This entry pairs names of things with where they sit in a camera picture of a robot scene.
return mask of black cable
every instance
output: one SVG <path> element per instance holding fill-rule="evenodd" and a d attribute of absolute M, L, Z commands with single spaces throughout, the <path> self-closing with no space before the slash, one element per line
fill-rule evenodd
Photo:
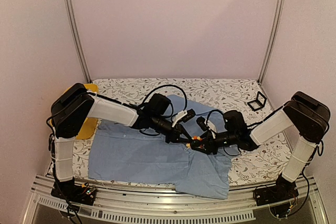
<path fill-rule="evenodd" d="M 320 152 L 320 146 L 317 148 L 317 154 L 319 155 L 319 156 L 322 156 L 322 154 L 323 154 L 323 151 L 324 151 L 324 143 L 323 143 L 323 141 L 321 140 L 321 142 L 320 142 L 321 144 L 322 144 L 322 147 L 321 147 L 321 152 Z"/>
<path fill-rule="evenodd" d="M 305 174 L 304 174 L 305 169 L 306 169 L 306 167 L 304 167 L 303 170 L 302 170 L 302 176 L 303 176 L 303 177 L 305 178 L 305 180 L 307 181 L 307 186 L 308 186 L 307 195 L 306 195 L 306 197 L 305 197 L 305 199 L 304 199 L 302 205 L 301 205 L 295 212 L 289 214 L 288 216 L 292 216 L 292 215 L 296 214 L 298 211 L 300 211 L 300 210 L 302 209 L 302 207 L 305 205 L 305 203 L 307 202 L 307 200 L 308 200 L 308 197 L 309 197 L 309 190 L 310 190 L 310 185 L 309 185 L 309 181 L 308 181 L 307 177 L 306 177 Z"/>
<path fill-rule="evenodd" d="M 142 130 L 139 130 L 139 132 L 143 135 L 146 135 L 146 136 L 159 136 L 160 134 L 149 134 L 149 133 L 146 133 L 145 131 L 142 131 Z"/>
<path fill-rule="evenodd" d="M 165 84 L 165 85 L 161 85 L 161 86 L 158 86 L 157 88 L 153 89 L 152 91 L 150 91 L 146 96 L 145 98 L 143 99 L 142 103 L 140 105 L 143 105 L 145 103 L 145 101 L 147 100 L 147 98 L 153 93 L 155 92 L 156 90 L 158 89 L 161 89 L 161 88 L 164 88 L 164 87 L 174 87 L 174 88 L 177 88 L 179 89 L 182 93 L 183 93 L 183 96 L 184 96 L 184 109 L 185 110 L 187 108 L 187 105 L 188 105 L 188 99 L 187 99 L 187 95 L 186 93 L 184 92 L 184 90 L 182 88 L 180 88 L 179 86 L 176 86 L 176 85 L 173 85 L 173 84 Z"/>
<path fill-rule="evenodd" d="M 215 110 L 211 110 L 211 111 L 209 111 L 209 114 L 208 114 L 208 116 L 206 117 L 206 120 L 205 120 L 205 124 L 206 124 L 206 126 L 208 126 L 208 121 L 209 121 L 210 115 L 211 115 L 212 113 L 214 113 L 214 112 L 218 112 L 218 113 L 220 113 L 222 116 L 224 116 L 224 113 L 223 113 L 221 110 L 215 109 Z M 215 132 L 212 128 L 209 127 L 209 129 L 210 129 L 212 132 L 214 132 L 214 133 L 217 134 L 217 132 Z"/>
<path fill-rule="evenodd" d="M 253 123 L 253 124 L 250 124 L 248 125 L 247 127 L 250 128 L 254 125 L 258 125 L 260 123 L 263 123 L 264 121 L 266 121 L 267 119 L 269 119 L 271 116 L 273 116 L 276 112 L 278 112 L 279 110 L 281 110 L 287 103 L 285 103 L 284 105 L 282 105 L 281 107 L 277 108 L 276 110 L 274 110 L 272 113 L 270 113 L 267 117 L 265 117 L 265 119 L 263 119 L 262 121 L 259 121 L 259 122 L 256 122 L 256 123 Z"/>
<path fill-rule="evenodd" d="M 172 114 L 172 116 L 170 117 L 170 121 L 171 121 L 171 122 L 173 122 L 173 117 L 176 116 L 176 115 L 177 115 L 177 113 Z"/>
<path fill-rule="evenodd" d="M 67 212 L 68 212 L 68 215 L 67 215 L 68 220 L 70 220 L 71 223 L 73 223 L 73 224 L 77 224 L 77 223 L 75 223 L 75 222 L 73 221 L 73 219 L 72 219 L 73 216 L 70 216 L 70 210 L 69 210 L 69 208 L 67 208 Z"/>
<path fill-rule="evenodd" d="M 53 177 L 55 180 L 55 184 L 57 186 L 58 191 L 61 193 L 62 197 L 65 199 L 66 203 L 68 204 L 68 207 L 72 209 L 72 211 L 75 213 L 76 218 L 78 219 L 80 224 L 83 224 L 83 222 L 81 221 L 81 219 L 79 218 L 77 211 L 75 210 L 75 208 L 73 207 L 73 205 L 71 204 L 71 202 L 68 200 L 68 198 L 63 194 L 60 186 L 59 186 L 59 180 L 56 177 L 56 168 L 55 168 L 55 160 L 54 160 L 54 167 L 52 168 L 53 171 Z"/>
<path fill-rule="evenodd" d="M 241 150 L 239 149 L 239 147 L 237 146 L 237 148 L 238 148 L 238 150 L 239 150 L 239 154 L 236 154 L 236 155 L 231 155 L 231 154 L 228 154 L 227 152 L 226 152 L 226 150 L 225 150 L 225 147 L 223 148 L 223 151 L 227 154 L 227 155 L 229 155 L 230 157 L 237 157 L 237 156 L 240 156 L 242 153 L 241 153 Z"/>
<path fill-rule="evenodd" d="M 172 118 L 173 115 L 174 115 L 174 106 L 173 106 L 173 103 L 170 102 L 169 105 L 172 107 L 172 113 L 171 113 L 170 115 L 164 115 L 164 116 L 163 116 L 164 118 Z"/>
<path fill-rule="evenodd" d="M 257 189 L 258 189 L 259 187 L 261 187 L 261 186 L 266 187 L 271 193 L 276 194 L 276 192 L 273 191 L 273 190 L 271 190 L 268 186 L 266 186 L 266 185 L 260 185 L 260 186 L 257 186 L 257 187 L 254 189 L 254 191 L 253 191 L 253 199 L 254 199 L 254 200 L 257 200 L 256 192 L 257 192 Z"/>

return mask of white backdrop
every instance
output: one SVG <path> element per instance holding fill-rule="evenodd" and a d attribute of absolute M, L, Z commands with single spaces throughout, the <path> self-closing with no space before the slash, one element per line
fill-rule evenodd
<path fill-rule="evenodd" d="M 285 0 L 264 88 L 275 107 L 298 90 L 327 105 L 330 131 L 324 155 L 309 166 L 330 223 L 336 223 L 336 0 Z M 292 144 L 297 132 L 290 131 Z"/>
<path fill-rule="evenodd" d="M 50 107 L 84 77 L 64 0 L 0 0 L 0 19 L 0 223 L 17 224 L 50 164 Z"/>
<path fill-rule="evenodd" d="M 276 0 L 73 0 L 92 79 L 257 79 Z"/>

